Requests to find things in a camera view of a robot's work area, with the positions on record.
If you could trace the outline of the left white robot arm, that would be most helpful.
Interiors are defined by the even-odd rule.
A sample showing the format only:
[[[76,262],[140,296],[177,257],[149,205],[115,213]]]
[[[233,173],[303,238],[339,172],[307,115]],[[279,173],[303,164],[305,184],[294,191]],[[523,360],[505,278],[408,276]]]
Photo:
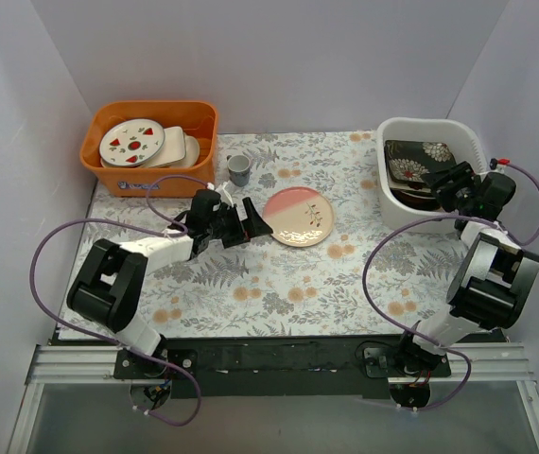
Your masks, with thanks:
[[[164,338],[139,314],[138,306],[146,276],[162,268],[190,261],[219,240],[225,249],[269,236],[272,228],[249,198],[243,200],[240,218],[227,193],[201,189],[190,208],[181,212],[160,236],[115,243],[100,239],[88,252],[67,293],[68,307],[85,320],[113,334],[133,350],[135,366],[149,378],[172,375]]]

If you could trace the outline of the dark plate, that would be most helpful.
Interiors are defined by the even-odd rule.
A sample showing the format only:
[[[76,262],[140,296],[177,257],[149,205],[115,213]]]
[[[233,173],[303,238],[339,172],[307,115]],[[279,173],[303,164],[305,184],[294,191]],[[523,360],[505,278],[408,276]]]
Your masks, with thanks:
[[[295,248],[323,242],[335,227],[336,215],[330,201],[315,189],[292,186],[271,196],[263,220],[279,243]]]

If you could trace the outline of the glossy black plate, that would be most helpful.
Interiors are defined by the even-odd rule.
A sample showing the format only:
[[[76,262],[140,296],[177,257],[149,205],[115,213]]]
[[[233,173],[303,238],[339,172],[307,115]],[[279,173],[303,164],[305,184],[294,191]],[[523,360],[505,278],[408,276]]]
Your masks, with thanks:
[[[436,211],[441,208],[436,199],[430,194],[416,194],[408,191],[395,190],[392,195],[408,208],[419,211]]]

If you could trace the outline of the black floral rectangular plate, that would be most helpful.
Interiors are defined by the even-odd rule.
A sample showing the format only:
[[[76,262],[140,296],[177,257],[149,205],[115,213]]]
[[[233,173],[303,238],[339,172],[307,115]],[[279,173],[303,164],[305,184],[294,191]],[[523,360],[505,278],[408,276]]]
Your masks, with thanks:
[[[448,145],[441,142],[387,140],[384,152],[389,174],[396,183],[425,183],[422,175],[457,164]]]

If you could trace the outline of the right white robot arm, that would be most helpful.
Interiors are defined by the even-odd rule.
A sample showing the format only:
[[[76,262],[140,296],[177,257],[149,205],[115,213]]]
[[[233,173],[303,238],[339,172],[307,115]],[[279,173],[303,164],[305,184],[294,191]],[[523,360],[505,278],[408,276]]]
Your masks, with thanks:
[[[509,328],[519,319],[539,272],[539,255],[497,224],[513,198],[516,182],[505,175],[507,159],[494,159],[484,176],[463,162],[422,179],[447,213],[468,248],[446,294],[446,305],[405,332],[394,353],[404,375],[431,372],[446,350],[479,330]]]

